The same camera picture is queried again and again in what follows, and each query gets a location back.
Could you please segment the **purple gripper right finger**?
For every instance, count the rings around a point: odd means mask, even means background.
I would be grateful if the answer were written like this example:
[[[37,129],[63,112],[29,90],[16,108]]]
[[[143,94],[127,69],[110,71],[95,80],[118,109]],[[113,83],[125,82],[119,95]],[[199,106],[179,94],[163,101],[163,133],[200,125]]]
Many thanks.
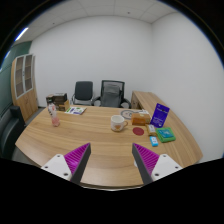
[[[152,183],[182,169],[169,155],[158,155],[136,143],[132,144],[132,154],[144,184]]]

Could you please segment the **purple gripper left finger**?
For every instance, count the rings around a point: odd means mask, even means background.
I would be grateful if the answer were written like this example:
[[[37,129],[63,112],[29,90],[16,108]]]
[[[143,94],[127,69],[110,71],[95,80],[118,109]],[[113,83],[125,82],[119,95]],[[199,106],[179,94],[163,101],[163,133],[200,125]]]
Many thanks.
[[[91,144],[84,144],[69,153],[56,154],[42,169],[73,183],[79,183],[91,154]]]

